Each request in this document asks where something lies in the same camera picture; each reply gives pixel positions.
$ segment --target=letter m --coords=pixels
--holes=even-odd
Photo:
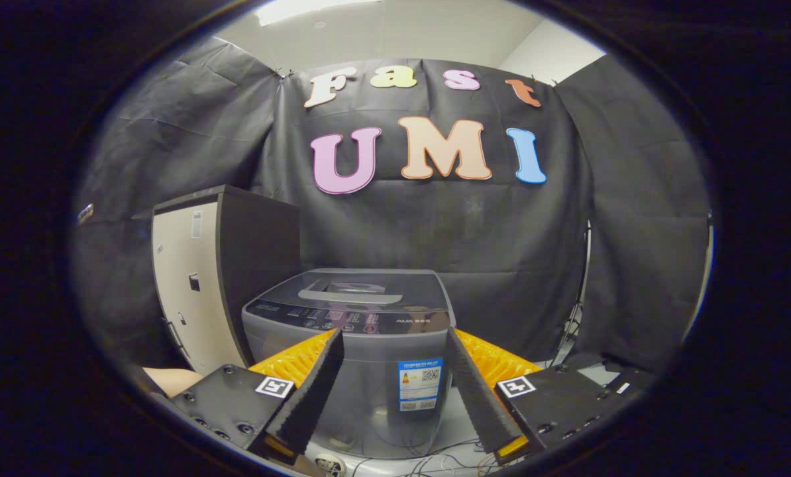
[[[404,117],[398,123],[407,129],[407,166],[401,174],[408,179],[427,179],[434,169],[425,160],[427,152],[444,178],[451,173],[454,160],[460,155],[455,174],[464,179],[489,179],[493,173],[484,162],[481,131],[478,121],[459,120],[451,127],[448,138],[428,118]]]

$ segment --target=pink letter u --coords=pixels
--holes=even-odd
[[[350,176],[337,174],[337,145],[340,134],[329,134],[313,139],[313,180],[316,187],[327,193],[356,192],[372,181],[375,174],[375,138],[381,135],[378,127],[364,127],[351,133],[357,142],[357,171]]]

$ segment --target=white cabinet door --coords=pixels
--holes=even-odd
[[[225,363],[244,366],[225,316],[217,273],[217,203],[154,216],[154,277],[166,319],[193,370],[208,375]],[[190,286],[196,274],[199,291]]]

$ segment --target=ceiling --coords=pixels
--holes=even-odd
[[[280,73],[369,58],[498,68],[542,21],[506,0],[383,0],[260,26],[254,12],[215,33]]]

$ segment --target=black curtain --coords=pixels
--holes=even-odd
[[[393,64],[411,67],[417,84],[369,84],[375,70]],[[348,66],[357,73],[336,99],[304,107],[313,76]],[[480,89],[447,87],[446,70],[472,72]],[[518,99],[507,79],[534,88],[540,108]],[[444,178],[436,170],[425,180],[403,178],[402,117],[428,117],[443,136],[457,120],[482,123],[492,178],[465,180],[454,172]],[[382,130],[374,179],[355,193],[323,193],[314,184],[310,142],[341,134],[337,172],[348,175],[357,167],[350,134],[362,127]],[[519,159],[508,127],[535,134],[544,184],[516,178]],[[284,78],[253,188],[301,208],[301,259],[307,268],[433,269],[447,288],[458,328],[528,359],[546,360],[580,284],[589,187],[574,125],[549,85],[473,64],[384,58]]]
[[[611,56],[556,90],[593,173],[592,256],[575,351],[659,370],[678,350],[701,290],[710,211],[702,155]]]
[[[249,187],[272,126],[278,76],[211,38],[151,72],[107,118],[72,211],[81,314],[118,359],[186,368],[163,329],[151,266],[151,208],[221,184]]]

